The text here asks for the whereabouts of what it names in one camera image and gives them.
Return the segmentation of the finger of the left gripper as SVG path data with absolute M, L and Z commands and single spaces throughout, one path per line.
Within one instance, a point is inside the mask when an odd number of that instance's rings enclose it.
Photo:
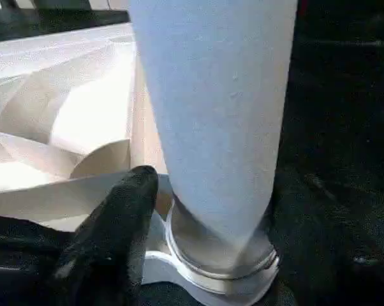
M 0 216 L 0 286 L 39 286 L 73 237 L 38 223 Z

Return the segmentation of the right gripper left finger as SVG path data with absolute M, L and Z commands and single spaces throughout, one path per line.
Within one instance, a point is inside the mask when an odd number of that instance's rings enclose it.
M 136 304 L 157 193 L 153 167 L 125 173 L 61 252 L 49 305 Z

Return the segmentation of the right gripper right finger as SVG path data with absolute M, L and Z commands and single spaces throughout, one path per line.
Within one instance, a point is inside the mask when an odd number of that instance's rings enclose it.
M 279 176 L 278 255 L 298 305 L 384 305 L 384 193 Z

